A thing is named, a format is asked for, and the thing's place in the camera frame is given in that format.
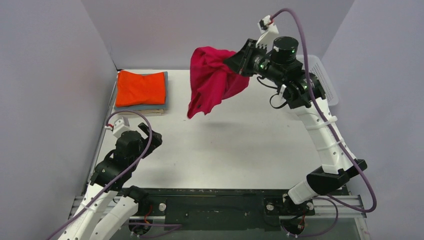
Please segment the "red t shirt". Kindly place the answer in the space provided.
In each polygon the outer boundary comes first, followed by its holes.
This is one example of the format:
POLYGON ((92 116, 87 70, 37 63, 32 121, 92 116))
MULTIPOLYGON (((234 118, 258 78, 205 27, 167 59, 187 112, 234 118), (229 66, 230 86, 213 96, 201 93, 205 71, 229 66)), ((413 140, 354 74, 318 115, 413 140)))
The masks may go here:
POLYGON ((224 60, 234 51, 211 46, 196 48, 190 59, 189 82, 191 89, 187 118, 197 113, 209 114, 223 100, 231 98, 249 86, 250 77, 233 72, 224 60))

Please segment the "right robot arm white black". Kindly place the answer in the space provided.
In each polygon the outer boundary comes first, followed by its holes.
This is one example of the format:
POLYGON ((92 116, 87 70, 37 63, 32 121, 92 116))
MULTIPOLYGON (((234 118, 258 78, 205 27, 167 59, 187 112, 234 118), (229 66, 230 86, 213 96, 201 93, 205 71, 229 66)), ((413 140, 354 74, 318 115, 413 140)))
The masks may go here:
POLYGON ((240 51, 224 64, 243 77, 257 75, 272 81, 291 113, 303 123, 318 153, 320 166, 283 195, 283 209, 296 214, 314 197, 339 189, 367 168, 340 137, 337 118, 329 110, 326 92, 311 72, 308 56, 297 56, 299 42, 292 37, 278 37, 272 50, 248 39, 240 51))

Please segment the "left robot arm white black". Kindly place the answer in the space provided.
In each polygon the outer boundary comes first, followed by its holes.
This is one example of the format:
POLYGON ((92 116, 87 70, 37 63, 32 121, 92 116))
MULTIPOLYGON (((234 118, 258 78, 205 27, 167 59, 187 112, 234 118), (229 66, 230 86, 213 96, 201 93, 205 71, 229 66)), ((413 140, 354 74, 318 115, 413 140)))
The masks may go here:
POLYGON ((58 230, 61 240, 88 240, 103 212, 132 177, 141 159, 162 143, 162 135, 150 123, 140 123, 139 130, 118 134, 114 149, 96 165, 85 195, 75 214, 58 230))

